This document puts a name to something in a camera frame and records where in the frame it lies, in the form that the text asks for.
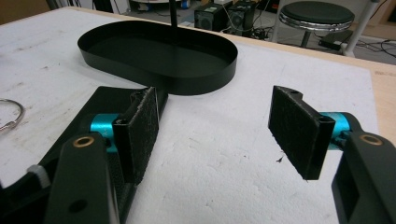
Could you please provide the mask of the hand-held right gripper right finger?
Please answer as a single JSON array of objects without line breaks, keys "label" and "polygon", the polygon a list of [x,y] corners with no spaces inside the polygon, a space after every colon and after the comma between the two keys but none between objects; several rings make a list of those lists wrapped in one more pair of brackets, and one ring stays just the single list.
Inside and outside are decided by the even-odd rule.
[{"label": "hand-held right gripper right finger", "polygon": [[329,148],[350,131],[346,112],[318,112],[296,90],[274,86],[268,128],[304,180],[318,180]]}]

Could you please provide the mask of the black round stool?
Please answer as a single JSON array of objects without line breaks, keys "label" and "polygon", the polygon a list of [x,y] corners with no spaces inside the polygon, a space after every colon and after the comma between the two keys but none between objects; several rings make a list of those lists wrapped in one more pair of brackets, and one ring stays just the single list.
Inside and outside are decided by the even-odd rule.
[{"label": "black round stool", "polygon": [[318,1],[300,1],[280,9],[279,20],[289,27],[304,30],[301,47],[305,48],[313,32],[342,32],[355,15],[346,7]]}]

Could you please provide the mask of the white metal table leg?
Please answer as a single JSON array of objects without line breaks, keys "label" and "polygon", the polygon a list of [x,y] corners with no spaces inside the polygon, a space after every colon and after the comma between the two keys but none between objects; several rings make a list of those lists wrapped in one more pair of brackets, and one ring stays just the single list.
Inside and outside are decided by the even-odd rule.
[{"label": "white metal table leg", "polygon": [[380,2],[380,0],[368,0],[363,12],[361,13],[357,27],[353,31],[353,34],[350,37],[348,43],[343,44],[341,46],[341,50],[342,50],[342,53],[344,56],[352,57],[352,58],[355,57],[354,48],[356,47],[367,23],[372,18],[372,16],[375,14],[375,9],[376,9],[377,5],[379,4],[379,2]]},{"label": "white metal table leg", "polygon": [[280,17],[281,9],[288,2],[289,2],[289,0],[279,0],[278,9],[277,9],[276,18],[275,18],[275,23],[274,23],[274,26],[273,26],[273,32],[272,32],[271,40],[270,40],[273,43],[277,43],[277,40],[278,40],[279,27],[280,27],[280,18],[279,17]]}]

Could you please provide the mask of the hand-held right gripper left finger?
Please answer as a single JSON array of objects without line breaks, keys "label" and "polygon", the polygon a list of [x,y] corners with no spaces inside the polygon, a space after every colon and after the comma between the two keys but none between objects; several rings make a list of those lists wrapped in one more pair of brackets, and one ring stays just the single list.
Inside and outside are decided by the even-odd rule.
[{"label": "hand-held right gripper left finger", "polygon": [[139,184],[149,163],[159,131],[160,112],[155,88],[133,90],[131,105],[123,114],[98,114],[90,131],[107,141],[107,152],[120,160],[126,183]]}]

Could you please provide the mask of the black computer tower green label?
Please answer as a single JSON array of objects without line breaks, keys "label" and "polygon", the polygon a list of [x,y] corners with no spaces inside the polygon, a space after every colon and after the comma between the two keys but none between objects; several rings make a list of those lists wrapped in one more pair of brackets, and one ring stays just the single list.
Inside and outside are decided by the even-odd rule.
[{"label": "black computer tower green label", "polygon": [[227,9],[232,5],[208,3],[194,10],[194,27],[209,31],[221,31],[227,25]]}]

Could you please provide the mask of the black power brick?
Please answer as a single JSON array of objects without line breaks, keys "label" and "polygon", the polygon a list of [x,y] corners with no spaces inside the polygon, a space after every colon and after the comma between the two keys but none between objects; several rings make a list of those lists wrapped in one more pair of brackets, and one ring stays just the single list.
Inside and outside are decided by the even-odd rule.
[{"label": "black power brick", "polygon": [[352,36],[353,32],[345,30],[343,32],[329,33],[322,37],[318,44],[327,49],[339,50],[341,45],[346,43]]}]

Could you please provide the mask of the black oval tray with stand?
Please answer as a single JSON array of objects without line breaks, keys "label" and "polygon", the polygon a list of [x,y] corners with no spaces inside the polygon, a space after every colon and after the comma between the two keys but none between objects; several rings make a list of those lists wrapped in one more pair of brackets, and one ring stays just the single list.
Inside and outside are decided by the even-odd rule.
[{"label": "black oval tray with stand", "polygon": [[171,23],[118,21],[91,29],[78,40],[85,63],[132,82],[176,95],[216,91],[234,77],[238,50],[220,35]]}]

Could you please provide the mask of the black wallet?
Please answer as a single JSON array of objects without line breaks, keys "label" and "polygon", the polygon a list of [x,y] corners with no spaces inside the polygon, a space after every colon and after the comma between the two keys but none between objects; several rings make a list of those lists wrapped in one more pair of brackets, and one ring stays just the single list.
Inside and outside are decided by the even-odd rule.
[{"label": "black wallet", "polygon": [[[167,93],[157,90],[160,119]],[[133,89],[98,88],[43,159],[51,178],[44,224],[124,224],[137,186],[126,183],[116,154],[91,132],[98,114],[123,114]]]}]

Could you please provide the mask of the white foam mat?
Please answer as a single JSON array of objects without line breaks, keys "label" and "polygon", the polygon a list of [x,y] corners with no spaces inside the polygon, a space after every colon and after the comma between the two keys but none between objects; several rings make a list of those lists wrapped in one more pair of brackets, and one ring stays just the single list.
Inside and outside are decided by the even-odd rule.
[{"label": "white foam mat", "polygon": [[[85,64],[78,39],[108,17],[58,9],[0,25],[0,183],[39,162],[100,86],[127,81]],[[318,111],[346,111],[377,129],[370,72],[357,66],[240,41],[233,80],[218,91],[171,96],[137,189],[130,224],[337,224],[327,153],[320,177],[305,181],[268,130],[272,89],[300,91]]]}]

